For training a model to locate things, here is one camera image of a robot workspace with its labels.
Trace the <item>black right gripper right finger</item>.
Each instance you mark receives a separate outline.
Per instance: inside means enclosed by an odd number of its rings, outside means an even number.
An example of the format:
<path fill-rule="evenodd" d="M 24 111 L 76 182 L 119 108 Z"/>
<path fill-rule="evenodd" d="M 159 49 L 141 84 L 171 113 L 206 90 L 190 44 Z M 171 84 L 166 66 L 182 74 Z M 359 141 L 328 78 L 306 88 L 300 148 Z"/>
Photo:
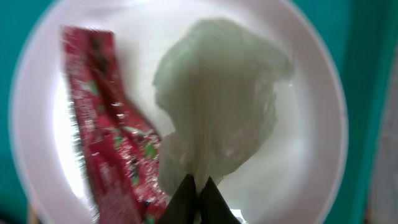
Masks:
<path fill-rule="evenodd" d="M 200 193 L 199 211 L 202 224 L 240 224 L 211 177 Z"/>

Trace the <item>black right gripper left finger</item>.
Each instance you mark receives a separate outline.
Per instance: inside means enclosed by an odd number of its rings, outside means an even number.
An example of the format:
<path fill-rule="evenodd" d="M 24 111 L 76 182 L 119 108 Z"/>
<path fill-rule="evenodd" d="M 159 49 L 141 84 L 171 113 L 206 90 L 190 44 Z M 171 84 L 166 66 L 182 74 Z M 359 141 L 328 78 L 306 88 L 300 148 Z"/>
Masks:
<path fill-rule="evenodd" d="M 156 224 L 192 224 L 197 208 L 197 193 L 192 175 L 187 174 Z"/>

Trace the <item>red snack wrapper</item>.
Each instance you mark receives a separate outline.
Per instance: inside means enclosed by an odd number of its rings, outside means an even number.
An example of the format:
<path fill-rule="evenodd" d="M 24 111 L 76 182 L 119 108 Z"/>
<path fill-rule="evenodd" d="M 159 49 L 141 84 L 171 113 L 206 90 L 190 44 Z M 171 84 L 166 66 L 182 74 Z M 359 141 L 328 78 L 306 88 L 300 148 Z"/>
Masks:
<path fill-rule="evenodd" d="M 155 223 L 167 203 L 160 137 L 124 93 L 113 33 L 66 26 L 62 49 L 95 223 Z"/>

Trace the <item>white tissue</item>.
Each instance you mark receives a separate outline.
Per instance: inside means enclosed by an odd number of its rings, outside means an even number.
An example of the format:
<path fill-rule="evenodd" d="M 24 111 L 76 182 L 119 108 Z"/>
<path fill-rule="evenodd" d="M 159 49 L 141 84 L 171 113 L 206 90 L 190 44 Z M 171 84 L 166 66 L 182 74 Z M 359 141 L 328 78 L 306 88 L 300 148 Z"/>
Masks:
<path fill-rule="evenodd" d="M 274 130 L 274 85 L 293 73 L 289 56 L 251 30 L 196 22 L 155 73 L 156 103 L 174 126 L 160 143 L 160 188 L 173 195 L 189 174 L 201 191 L 244 164 Z"/>

